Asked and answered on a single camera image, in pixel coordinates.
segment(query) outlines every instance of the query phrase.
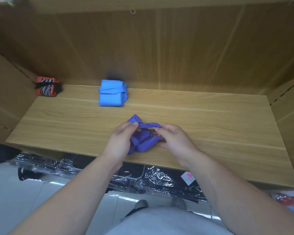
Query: white tile floor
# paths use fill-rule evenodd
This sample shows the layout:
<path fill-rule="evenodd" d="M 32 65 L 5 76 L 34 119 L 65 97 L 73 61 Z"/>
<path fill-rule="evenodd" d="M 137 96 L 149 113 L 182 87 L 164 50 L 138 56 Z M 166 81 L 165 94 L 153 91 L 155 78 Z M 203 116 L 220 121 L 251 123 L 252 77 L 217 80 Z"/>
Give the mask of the white tile floor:
<path fill-rule="evenodd" d="M 20 181 L 17 168 L 0 164 L 0 235 L 11 231 L 20 221 L 64 186 L 69 179 L 45 176 L 42 180 Z M 131 194 L 111 191 L 104 195 L 98 210 L 87 230 L 87 235 L 102 235 L 120 223 L 138 200 L 145 199 L 149 206 L 169 206 L 171 197 L 167 194 Z M 187 202 L 187 209 L 222 224 L 217 213 L 208 202 Z"/>

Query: finger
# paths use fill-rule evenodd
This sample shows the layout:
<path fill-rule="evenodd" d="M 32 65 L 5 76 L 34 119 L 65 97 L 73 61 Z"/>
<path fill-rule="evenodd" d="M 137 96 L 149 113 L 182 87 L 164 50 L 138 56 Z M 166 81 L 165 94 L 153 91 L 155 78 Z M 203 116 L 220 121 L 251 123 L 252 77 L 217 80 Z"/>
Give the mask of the finger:
<path fill-rule="evenodd" d="M 171 132 L 174 132 L 180 128 L 179 126 L 174 125 L 174 124 L 163 124 L 162 127 L 166 130 L 171 131 Z"/>
<path fill-rule="evenodd" d="M 172 135 L 172 132 L 164 128 L 155 128 L 155 130 L 160 136 L 164 137 L 165 139 L 168 139 Z"/>
<path fill-rule="evenodd" d="M 167 149 L 167 142 L 157 142 L 156 145 L 164 149 Z"/>
<path fill-rule="evenodd" d="M 121 133 L 127 126 L 129 126 L 130 124 L 132 124 L 131 122 L 125 122 L 123 124 L 121 124 L 120 126 L 116 127 L 113 132 L 116 134 Z"/>
<path fill-rule="evenodd" d="M 125 137 L 129 138 L 132 136 L 132 134 L 136 131 L 136 129 L 138 128 L 138 123 L 135 122 L 133 124 L 130 124 L 129 126 L 127 126 L 124 130 L 123 130 L 123 134 Z"/>

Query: blue folded garment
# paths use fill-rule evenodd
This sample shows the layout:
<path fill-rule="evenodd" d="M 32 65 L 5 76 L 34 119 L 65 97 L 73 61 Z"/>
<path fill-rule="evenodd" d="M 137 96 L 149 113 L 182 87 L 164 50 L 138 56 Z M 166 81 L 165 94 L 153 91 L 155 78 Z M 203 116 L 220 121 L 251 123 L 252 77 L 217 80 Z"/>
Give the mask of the blue folded garment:
<path fill-rule="evenodd" d="M 102 80 L 99 90 L 100 106 L 123 106 L 128 98 L 127 85 L 117 80 Z"/>

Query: forearm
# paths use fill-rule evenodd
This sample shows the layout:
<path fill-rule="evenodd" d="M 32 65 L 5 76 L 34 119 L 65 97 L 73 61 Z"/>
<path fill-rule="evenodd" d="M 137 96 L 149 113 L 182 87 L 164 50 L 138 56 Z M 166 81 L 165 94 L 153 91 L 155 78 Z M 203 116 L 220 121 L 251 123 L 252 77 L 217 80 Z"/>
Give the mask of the forearm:
<path fill-rule="evenodd" d="M 294 234 L 294 213 L 204 153 L 189 164 L 205 196 L 235 234 Z"/>
<path fill-rule="evenodd" d="M 85 234 L 115 170 L 115 165 L 99 156 L 11 234 Z"/>

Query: person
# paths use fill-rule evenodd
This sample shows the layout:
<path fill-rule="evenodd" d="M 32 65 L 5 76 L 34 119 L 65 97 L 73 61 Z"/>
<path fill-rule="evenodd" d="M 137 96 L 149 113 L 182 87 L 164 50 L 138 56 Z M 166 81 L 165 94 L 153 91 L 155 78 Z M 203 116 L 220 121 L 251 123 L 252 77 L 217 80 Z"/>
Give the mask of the person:
<path fill-rule="evenodd" d="M 10 234 L 85 234 L 136 130 L 137 122 L 117 127 L 102 154 Z M 192 212 L 160 206 L 128 216 L 107 234 L 294 234 L 294 212 L 198 149 L 179 126 L 164 124 L 155 130 L 165 139 L 159 145 L 191 171 L 227 229 Z"/>

